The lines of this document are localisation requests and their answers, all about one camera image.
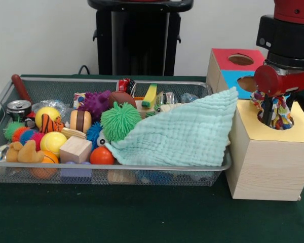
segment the tan stuffed animal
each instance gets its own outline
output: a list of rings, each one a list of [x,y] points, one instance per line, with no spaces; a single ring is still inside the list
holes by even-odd
[[[25,146],[22,146],[20,142],[14,142],[9,145],[6,159],[7,162],[41,163],[44,159],[44,152],[36,152],[34,140],[27,141]]]

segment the towel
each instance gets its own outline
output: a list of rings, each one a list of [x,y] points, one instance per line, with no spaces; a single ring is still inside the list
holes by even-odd
[[[221,166],[238,92],[233,87],[140,121],[106,144],[122,165]]]

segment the green spiky ball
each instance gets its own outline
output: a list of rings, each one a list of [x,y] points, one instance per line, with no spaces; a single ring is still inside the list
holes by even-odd
[[[119,107],[117,102],[114,102],[113,108],[101,115],[100,124],[107,140],[120,141],[141,120],[140,113],[132,105],[124,103],[122,107]]]
[[[4,135],[5,135],[5,138],[8,140],[8,141],[12,141],[12,136],[14,135],[15,131],[20,128],[20,127],[23,127],[24,124],[23,123],[19,123],[17,121],[13,121],[12,123],[9,123],[7,125],[7,128],[4,129]]]

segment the metal mesh basket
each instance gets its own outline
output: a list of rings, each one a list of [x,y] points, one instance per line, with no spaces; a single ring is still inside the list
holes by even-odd
[[[70,104],[74,93],[116,90],[117,80],[76,78],[23,78],[33,103],[58,98]],[[198,97],[209,94],[202,82],[139,81],[135,96],[144,96],[151,83],[158,84],[158,92],[172,91],[180,101],[183,93]],[[9,83],[0,96],[0,146],[7,143],[3,129],[10,117],[5,109],[19,96]],[[71,106],[64,121],[69,120]],[[220,173],[231,166],[228,149],[221,167],[155,167],[155,166],[98,166],[69,164],[22,164],[0,162],[0,183],[49,183],[49,184],[136,184],[136,185],[187,185],[211,186]]]

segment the wooden tissue box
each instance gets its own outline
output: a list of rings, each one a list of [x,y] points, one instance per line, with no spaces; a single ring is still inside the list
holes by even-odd
[[[234,199],[298,200],[304,187],[304,112],[294,102],[294,126],[279,131],[257,119],[249,100],[238,100],[230,132],[232,167],[226,178]]]
[[[238,79],[253,76],[263,62],[264,56],[259,50],[212,49],[206,83],[213,93],[237,87],[239,99],[250,99],[255,89],[254,80],[240,82]]]

